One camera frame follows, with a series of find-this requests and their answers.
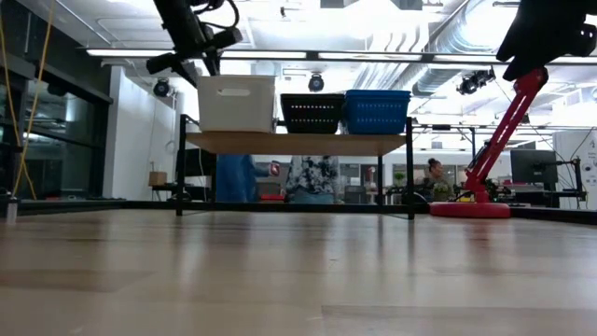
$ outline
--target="woman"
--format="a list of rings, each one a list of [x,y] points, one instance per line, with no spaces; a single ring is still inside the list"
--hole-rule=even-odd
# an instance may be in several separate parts
[[[218,155],[215,168],[215,200],[225,203],[258,202],[257,178],[280,172],[277,164],[256,167],[250,155]]]
[[[429,159],[427,187],[433,191],[433,202],[445,202],[454,196],[454,189],[444,177],[444,166],[436,159]]]
[[[339,181],[338,157],[293,156],[286,180],[286,194],[290,203],[340,203]]]

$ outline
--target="plastic basket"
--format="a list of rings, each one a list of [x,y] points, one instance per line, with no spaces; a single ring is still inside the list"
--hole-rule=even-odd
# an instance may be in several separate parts
[[[199,80],[202,132],[271,133],[275,77],[215,76]]]
[[[348,133],[403,133],[409,102],[410,91],[347,91],[346,127]]]
[[[282,113],[289,133],[326,133],[338,130],[343,94],[282,94]]]

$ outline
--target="ceiling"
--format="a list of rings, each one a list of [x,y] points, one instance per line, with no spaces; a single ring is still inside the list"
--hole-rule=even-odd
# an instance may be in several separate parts
[[[48,16],[47,0],[19,0],[42,18]],[[458,15],[451,14],[464,0],[423,0],[422,11],[401,10],[391,0],[357,0],[340,9],[322,8],[330,0],[249,0],[236,1],[241,20],[238,28],[243,42],[236,49],[313,49],[422,51],[447,53],[495,52],[506,33],[516,9],[494,7],[493,0],[470,0]],[[170,37],[151,0],[59,0],[55,25],[88,48],[169,49]],[[285,8],[285,17],[280,8]],[[201,15],[202,20],[228,24],[232,10],[225,4],[217,11]],[[150,86],[152,78],[138,60],[111,60],[125,66],[127,75]],[[415,94],[410,113],[421,123],[495,123],[514,97],[512,83],[501,79],[504,66],[496,66],[498,80],[473,95],[462,96],[456,86],[462,76],[478,67],[457,66],[437,69],[431,65],[400,63],[273,62],[226,61],[222,72],[277,76],[277,91],[306,92],[311,73],[321,73],[326,91],[358,89],[411,90],[421,88],[421,78],[433,83],[430,91]],[[550,82],[537,97],[531,110],[536,125],[587,126],[589,117],[570,118],[563,113],[576,105],[584,115],[594,104],[597,67],[551,67]],[[170,73],[160,77],[173,77]],[[444,143],[462,143],[459,133],[442,134]],[[418,141],[437,140],[423,134]]]

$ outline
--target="black basket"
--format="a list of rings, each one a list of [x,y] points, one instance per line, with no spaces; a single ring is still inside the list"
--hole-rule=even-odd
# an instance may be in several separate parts
[[[343,94],[282,94],[289,133],[333,134],[342,119]]]

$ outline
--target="floral shirt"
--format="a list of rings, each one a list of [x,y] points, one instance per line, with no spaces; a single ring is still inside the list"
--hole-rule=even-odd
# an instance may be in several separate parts
[[[293,156],[286,180],[286,192],[302,188],[311,194],[338,196],[340,165],[334,156]]]

